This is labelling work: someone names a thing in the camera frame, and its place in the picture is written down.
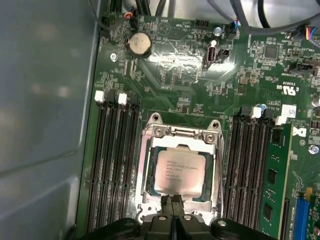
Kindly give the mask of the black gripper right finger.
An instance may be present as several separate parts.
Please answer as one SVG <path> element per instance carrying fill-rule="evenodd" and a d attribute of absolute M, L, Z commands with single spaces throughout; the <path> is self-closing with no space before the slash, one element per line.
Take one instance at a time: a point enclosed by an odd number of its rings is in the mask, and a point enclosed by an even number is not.
<path fill-rule="evenodd" d="M 210 225 L 194 214 L 186 214 L 182 197 L 174 196 L 176 233 L 182 240 L 269 240 L 270 236 L 235 221 L 219 218 Z"/>

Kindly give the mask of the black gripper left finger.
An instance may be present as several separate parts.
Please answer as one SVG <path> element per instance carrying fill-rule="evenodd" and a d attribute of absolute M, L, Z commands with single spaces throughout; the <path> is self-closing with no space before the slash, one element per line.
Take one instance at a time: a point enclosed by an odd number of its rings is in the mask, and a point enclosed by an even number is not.
<path fill-rule="evenodd" d="M 122 218 L 83 236 L 85 240 L 170 240 L 173 227 L 174 197 L 161 197 L 161 213 L 144 217 L 142 223 Z"/>

